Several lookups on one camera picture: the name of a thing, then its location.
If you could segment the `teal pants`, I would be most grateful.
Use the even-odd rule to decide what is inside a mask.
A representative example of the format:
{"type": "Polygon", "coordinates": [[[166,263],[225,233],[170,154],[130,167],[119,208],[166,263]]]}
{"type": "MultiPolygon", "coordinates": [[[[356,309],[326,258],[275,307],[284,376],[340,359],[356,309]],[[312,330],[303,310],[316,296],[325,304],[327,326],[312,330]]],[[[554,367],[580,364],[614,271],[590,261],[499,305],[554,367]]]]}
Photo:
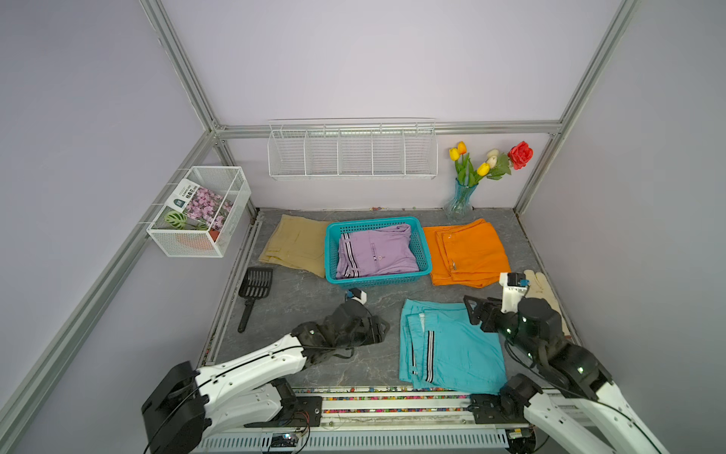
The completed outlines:
{"type": "Polygon", "coordinates": [[[507,382],[499,336],[472,325],[464,304],[407,300],[399,379],[416,389],[497,395],[507,382]]]}

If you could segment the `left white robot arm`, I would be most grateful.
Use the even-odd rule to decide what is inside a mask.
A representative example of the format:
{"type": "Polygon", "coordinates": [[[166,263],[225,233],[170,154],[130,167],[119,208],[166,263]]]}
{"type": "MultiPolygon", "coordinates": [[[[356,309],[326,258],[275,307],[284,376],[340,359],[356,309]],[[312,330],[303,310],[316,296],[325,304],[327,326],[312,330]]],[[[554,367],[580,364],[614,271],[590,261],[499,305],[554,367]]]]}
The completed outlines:
{"type": "Polygon", "coordinates": [[[322,322],[301,323],[267,347],[196,369],[173,366],[141,412],[147,453],[189,453],[213,434],[272,420],[293,399],[285,386],[295,375],[344,350],[384,342],[391,326],[357,300],[347,300],[322,322]]]}

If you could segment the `orange pants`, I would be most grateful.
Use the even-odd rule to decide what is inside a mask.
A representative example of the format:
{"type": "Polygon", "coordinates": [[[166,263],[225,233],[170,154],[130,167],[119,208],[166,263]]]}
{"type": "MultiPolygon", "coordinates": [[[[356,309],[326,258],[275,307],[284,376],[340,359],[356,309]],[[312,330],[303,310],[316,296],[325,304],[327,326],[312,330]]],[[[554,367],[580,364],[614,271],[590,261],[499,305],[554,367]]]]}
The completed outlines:
{"type": "Polygon", "coordinates": [[[511,272],[505,248],[491,223],[425,227],[434,286],[462,285],[482,289],[511,272]]]}

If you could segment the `khaki long pants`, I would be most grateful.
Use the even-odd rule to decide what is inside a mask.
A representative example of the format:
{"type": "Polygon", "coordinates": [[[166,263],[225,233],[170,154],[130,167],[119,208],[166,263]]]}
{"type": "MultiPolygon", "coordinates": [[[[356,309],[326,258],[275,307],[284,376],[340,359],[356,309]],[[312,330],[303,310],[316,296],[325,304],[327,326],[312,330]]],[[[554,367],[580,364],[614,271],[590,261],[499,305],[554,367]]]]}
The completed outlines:
{"type": "Polygon", "coordinates": [[[259,262],[311,272],[325,278],[325,237],[329,222],[283,215],[259,262]]]}

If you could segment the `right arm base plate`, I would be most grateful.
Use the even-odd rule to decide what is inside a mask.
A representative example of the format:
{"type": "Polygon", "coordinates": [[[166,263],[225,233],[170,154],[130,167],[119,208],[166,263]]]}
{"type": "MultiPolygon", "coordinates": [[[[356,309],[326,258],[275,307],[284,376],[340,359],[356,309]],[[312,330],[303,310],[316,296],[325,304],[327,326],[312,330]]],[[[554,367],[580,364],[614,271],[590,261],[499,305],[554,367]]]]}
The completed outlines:
{"type": "Polygon", "coordinates": [[[474,417],[476,425],[525,424],[520,415],[505,410],[500,395],[474,393],[469,396],[470,404],[466,407],[474,417]]]}

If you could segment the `purple pants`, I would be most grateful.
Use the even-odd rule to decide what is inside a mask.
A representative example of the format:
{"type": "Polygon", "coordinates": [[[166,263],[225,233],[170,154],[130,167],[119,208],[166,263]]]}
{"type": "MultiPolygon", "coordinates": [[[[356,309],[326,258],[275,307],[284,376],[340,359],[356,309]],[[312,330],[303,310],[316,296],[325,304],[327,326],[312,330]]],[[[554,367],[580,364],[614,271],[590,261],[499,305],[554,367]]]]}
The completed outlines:
{"type": "Polygon", "coordinates": [[[419,272],[410,250],[408,224],[343,233],[338,244],[336,278],[352,279],[419,272]]]}

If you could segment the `black slotted plastic scoop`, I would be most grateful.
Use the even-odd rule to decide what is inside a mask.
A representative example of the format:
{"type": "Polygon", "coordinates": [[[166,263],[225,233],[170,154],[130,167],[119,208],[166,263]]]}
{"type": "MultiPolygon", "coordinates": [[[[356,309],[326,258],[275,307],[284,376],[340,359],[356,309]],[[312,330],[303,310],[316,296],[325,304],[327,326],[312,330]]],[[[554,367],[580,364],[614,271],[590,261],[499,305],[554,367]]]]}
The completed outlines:
{"type": "Polygon", "coordinates": [[[238,291],[238,297],[244,300],[244,310],[237,327],[238,333],[246,330],[255,303],[270,294],[273,274],[274,269],[270,267],[248,268],[238,291]]]}

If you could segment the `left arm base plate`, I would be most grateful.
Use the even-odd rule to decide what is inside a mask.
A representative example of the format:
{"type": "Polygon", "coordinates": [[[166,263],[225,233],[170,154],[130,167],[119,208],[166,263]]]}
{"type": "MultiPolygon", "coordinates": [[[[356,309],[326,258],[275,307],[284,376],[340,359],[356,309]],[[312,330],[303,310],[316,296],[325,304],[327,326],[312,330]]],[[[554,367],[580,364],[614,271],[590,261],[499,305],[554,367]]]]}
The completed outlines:
{"type": "Polygon", "coordinates": [[[280,412],[267,422],[255,422],[245,428],[316,428],[321,425],[323,399],[319,396],[297,397],[284,403],[280,412]]]}

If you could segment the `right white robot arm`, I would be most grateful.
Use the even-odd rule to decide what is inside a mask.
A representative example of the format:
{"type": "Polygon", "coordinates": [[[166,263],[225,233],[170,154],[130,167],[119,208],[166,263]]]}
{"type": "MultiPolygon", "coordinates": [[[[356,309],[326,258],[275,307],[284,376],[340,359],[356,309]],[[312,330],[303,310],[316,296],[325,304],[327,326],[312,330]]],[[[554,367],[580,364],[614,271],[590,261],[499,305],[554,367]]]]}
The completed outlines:
{"type": "Polygon", "coordinates": [[[524,298],[513,312],[504,311],[495,298],[466,295],[463,303],[472,325],[500,334],[508,350],[526,354],[527,370],[574,402],[602,435],[572,419],[524,374],[510,378],[492,401],[505,420],[542,429],[570,453],[667,452],[595,355],[565,338],[561,315],[546,300],[524,298]]]}

